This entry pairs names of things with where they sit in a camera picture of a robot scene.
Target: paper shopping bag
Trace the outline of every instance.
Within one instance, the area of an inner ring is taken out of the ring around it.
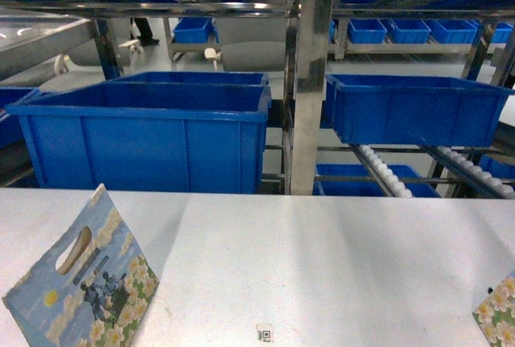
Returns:
[[[120,347],[130,345],[157,286],[101,185],[3,301],[31,346]]]
[[[515,345],[515,271],[472,315],[492,347]]]

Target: small label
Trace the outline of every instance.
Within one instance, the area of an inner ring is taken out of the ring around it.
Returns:
[[[100,261],[100,264],[98,264],[98,266],[95,268],[95,270],[93,271],[93,274],[94,275],[98,275],[98,272],[100,272],[102,270],[102,268],[104,267],[105,263],[107,262],[107,260],[109,260],[109,256],[105,256],[102,261]]]
[[[256,324],[257,338],[263,343],[274,342],[274,327],[272,324]]]
[[[82,280],[82,278],[84,277],[84,274],[86,273],[86,271],[89,269],[89,267],[91,266],[91,264],[93,264],[93,261],[95,261],[95,259],[98,257],[98,255],[100,254],[100,249],[98,248],[95,248],[95,250],[91,253],[91,255],[88,257],[88,259],[86,260],[86,262],[84,263],[84,265],[81,267],[81,269],[77,272],[77,274],[75,275],[75,278],[73,279],[73,284],[74,285],[79,285],[80,281]]]

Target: person's leg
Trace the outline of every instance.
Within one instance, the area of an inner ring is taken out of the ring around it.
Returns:
[[[159,43],[158,39],[154,39],[154,35],[152,34],[152,30],[150,29],[150,25],[146,19],[143,18],[135,18],[134,22],[139,29],[140,37],[139,39],[142,42],[142,47],[147,45],[157,45]]]

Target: black shoe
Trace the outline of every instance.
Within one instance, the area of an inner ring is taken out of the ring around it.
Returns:
[[[139,39],[142,47],[153,47],[159,43],[158,39]]]

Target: barcode sticker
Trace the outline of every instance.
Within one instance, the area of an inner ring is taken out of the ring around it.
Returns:
[[[257,338],[264,343],[274,342],[274,327],[272,324],[256,324]]]

